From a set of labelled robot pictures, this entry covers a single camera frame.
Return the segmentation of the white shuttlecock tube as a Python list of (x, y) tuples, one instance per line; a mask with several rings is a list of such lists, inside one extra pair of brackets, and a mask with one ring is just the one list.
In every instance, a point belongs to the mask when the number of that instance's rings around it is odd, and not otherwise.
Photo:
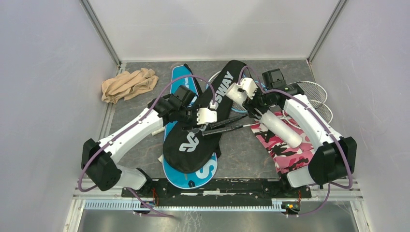
[[(255, 96), (262, 95), (260, 88), (257, 89)], [(243, 102), (247, 98), (246, 92), (239, 89), (238, 84), (231, 84), (228, 87), (226, 96), (232, 101), (243, 106)], [(261, 120), (257, 120), (263, 124), (274, 135), (278, 136), (287, 145), (292, 148), (298, 147), (302, 143), (302, 137), (279, 119), (274, 113), (272, 115), (265, 115)]]

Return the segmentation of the black Crossway racket bag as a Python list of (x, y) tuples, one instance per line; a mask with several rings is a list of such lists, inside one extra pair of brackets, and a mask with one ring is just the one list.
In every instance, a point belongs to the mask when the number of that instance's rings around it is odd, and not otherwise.
[[(239, 60), (229, 61), (212, 82), (217, 103), (218, 122), (228, 119), (231, 112), (232, 100), (226, 97), (222, 89), (222, 82), (226, 86), (237, 83), (239, 74), (246, 64)], [(177, 122), (163, 143), (163, 158), (179, 172), (188, 174), (201, 169), (217, 151), (221, 134), (202, 135), (202, 130), (183, 130), (186, 125)]]

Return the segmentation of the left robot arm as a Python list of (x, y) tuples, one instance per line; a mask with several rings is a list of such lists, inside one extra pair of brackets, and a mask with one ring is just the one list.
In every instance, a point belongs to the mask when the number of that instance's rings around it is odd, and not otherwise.
[(78, 188), (87, 192), (98, 188), (107, 191), (114, 186), (129, 187), (140, 197), (148, 196), (152, 184), (141, 169), (127, 168), (118, 164), (122, 157), (145, 137), (170, 122), (196, 122), (196, 109), (190, 108), (197, 94), (186, 86), (179, 86), (175, 93), (153, 99), (131, 122), (113, 134), (94, 141), (88, 139), (83, 144), (81, 168), (94, 186), (83, 188), (79, 178)]

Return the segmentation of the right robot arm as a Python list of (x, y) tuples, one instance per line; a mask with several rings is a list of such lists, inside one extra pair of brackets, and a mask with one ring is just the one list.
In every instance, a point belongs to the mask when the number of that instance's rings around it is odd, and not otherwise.
[(227, 96), (256, 121), (251, 129), (273, 158), (283, 196), (292, 197), (302, 186), (335, 185), (343, 177), (352, 187), (356, 141), (335, 131), (298, 84), (266, 76), (261, 85), (241, 75)]

